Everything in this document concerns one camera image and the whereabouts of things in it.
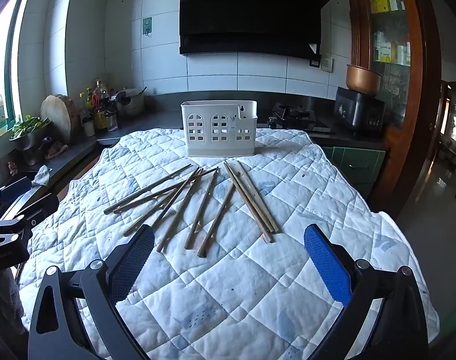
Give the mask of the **black gas stove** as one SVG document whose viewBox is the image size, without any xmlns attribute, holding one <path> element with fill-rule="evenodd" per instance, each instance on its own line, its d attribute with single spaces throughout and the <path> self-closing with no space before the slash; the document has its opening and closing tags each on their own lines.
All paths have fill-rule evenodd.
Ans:
<svg viewBox="0 0 456 360">
<path fill-rule="evenodd" d="M 267 119 L 267 125 L 271 129 L 295 129 L 306 133 L 332 135 L 334 130 L 320 119 L 320 116 L 328 116 L 332 109 L 333 106 L 324 102 L 297 105 L 277 102 Z"/>
</svg>

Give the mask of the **white plastic utensil holder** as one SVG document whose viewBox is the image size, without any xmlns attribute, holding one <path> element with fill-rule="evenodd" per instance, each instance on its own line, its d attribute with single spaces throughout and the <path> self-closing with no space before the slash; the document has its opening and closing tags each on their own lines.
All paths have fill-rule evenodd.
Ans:
<svg viewBox="0 0 456 360">
<path fill-rule="evenodd" d="M 181 104 L 187 154 L 241 157 L 255 154 L 257 102 L 198 100 Z"/>
</svg>

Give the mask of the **black range hood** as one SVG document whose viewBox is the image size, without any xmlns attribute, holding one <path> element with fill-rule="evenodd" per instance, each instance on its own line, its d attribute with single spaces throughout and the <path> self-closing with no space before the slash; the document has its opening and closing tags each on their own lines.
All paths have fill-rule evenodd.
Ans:
<svg viewBox="0 0 456 360">
<path fill-rule="evenodd" d="M 179 51 L 259 53 L 318 61 L 331 0 L 180 0 Z"/>
</svg>

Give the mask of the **white quilted table cloth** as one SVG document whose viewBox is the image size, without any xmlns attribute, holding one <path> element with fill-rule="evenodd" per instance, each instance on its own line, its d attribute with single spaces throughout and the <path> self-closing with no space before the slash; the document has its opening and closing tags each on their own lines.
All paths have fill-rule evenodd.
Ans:
<svg viewBox="0 0 456 360">
<path fill-rule="evenodd" d="M 375 268 L 413 271 L 436 338 L 440 319 L 410 243 L 393 219 L 371 211 L 362 195 L 306 133 L 261 128 L 255 155 L 243 164 L 279 232 L 265 242 L 248 208 L 232 193 L 206 255 L 197 251 L 230 187 L 220 158 L 190 158 L 185 136 L 151 129 L 123 136 L 70 183 L 56 213 L 33 230 L 29 261 L 20 277 L 22 322 L 29 325 L 43 274 L 107 258 L 127 242 L 123 231 L 145 214 L 144 204 L 122 214 L 104 210 L 137 189 L 190 164 L 218 168 L 212 197 L 188 250 L 184 244 L 209 178 L 204 177 L 160 253 L 153 252 L 127 298 L 117 304 L 132 334 L 152 359 L 306 359 L 341 311 L 304 247 L 316 224 L 334 244 Z"/>
</svg>

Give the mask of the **oil bottle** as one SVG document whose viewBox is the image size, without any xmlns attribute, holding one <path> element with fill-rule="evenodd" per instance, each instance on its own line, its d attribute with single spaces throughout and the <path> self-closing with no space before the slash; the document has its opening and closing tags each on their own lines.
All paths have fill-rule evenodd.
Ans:
<svg viewBox="0 0 456 360">
<path fill-rule="evenodd" d="M 94 111 L 94 128 L 96 131 L 105 132 L 107 126 L 107 101 L 109 100 L 108 90 L 102 80 L 95 81 L 95 87 L 92 94 L 92 105 Z"/>
</svg>

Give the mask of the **green wall hook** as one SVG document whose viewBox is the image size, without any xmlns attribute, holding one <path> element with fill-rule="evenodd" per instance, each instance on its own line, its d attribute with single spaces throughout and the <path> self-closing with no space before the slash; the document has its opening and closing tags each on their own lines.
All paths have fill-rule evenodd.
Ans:
<svg viewBox="0 0 456 360">
<path fill-rule="evenodd" d="M 152 18 L 147 17 L 142 19 L 142 35 L 150 36 L 152 34 Z"/>
</svg>

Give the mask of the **steel pot with lid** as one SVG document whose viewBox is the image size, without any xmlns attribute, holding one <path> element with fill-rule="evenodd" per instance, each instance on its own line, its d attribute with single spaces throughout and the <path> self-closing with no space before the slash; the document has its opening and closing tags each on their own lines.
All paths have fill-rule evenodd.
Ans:
<svg viewBox="0 0 456 360">
<path fill-rule="evenodd" d="M 145 90 L 145 88 L 126 88 L 115 95 L 116 108 L 121 117 L 134 117 L 144 112 Z"/>
</svg>

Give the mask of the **white wall socket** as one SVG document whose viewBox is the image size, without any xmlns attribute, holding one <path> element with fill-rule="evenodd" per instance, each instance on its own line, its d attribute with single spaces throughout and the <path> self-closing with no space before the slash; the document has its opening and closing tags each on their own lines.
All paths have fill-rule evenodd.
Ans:
<svg viewBox="0 0 456 360">
<path fill-rule="evenodd" d="M 320 69 L 323 70 L 323 72 L 333 72 L 333 66 L 334 66 L 334 59 L 332 57 L 322 57 L 321 58 L 321 65 Z"/>
</svg>

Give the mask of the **copper inner pot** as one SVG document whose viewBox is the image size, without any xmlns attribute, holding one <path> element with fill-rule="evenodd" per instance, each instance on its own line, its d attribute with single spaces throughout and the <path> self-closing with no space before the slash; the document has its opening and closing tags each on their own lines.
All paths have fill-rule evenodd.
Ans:
<svg viewBox="0 0 456 360">
<path fill-rule="evenodd" d="M 379 92 L 381 75 L 370 69 L 353 64 L 347 65 L 346 86 L 356 92 L 376 96 Z"/>
</svg>

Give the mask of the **wooden glass cabinet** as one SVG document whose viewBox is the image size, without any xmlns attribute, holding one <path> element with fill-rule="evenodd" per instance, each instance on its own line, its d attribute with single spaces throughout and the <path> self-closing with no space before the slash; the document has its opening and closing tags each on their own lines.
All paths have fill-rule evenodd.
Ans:
<svg viewBox="0 0 456 360">
<path fill-rule="evenodd" d="M 440 36 L 431 0 L 348 0 L 352 64 L 381 76 L 388 149 L 370 194 L 376 211 L 397 218 L 436 132 L 441 84 Z"/>
</svg>

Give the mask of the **round wooden cutting board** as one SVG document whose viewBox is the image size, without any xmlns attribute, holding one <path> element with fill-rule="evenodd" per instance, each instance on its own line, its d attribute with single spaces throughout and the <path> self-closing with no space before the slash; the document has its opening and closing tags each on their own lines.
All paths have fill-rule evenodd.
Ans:
<svg viewBox="0 0 456 360">
<path fill-rule="evenodd" d="M 40 107 L 42 119 L 48 118 L 60 140 L 64 144 L 72 143 L 80 129 L 80 120 L 74 101 L 65 95 L 48 95 Z"/>
</svg>

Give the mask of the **metal bowl of greens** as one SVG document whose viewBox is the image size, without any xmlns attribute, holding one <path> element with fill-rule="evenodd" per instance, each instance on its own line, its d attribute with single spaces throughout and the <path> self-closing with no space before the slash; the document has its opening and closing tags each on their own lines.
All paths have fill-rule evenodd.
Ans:
<svg viewBox="0 0 456 360">
<path fill-rule="evenodd" d="M 49 118 L 27 115 L 14 124 L 10 141 L 21 152 L 24 161 L 33 166 L 44 159 L 47 148 L 52 143 L 51 131 L 52 122 Z"/>
</svg>

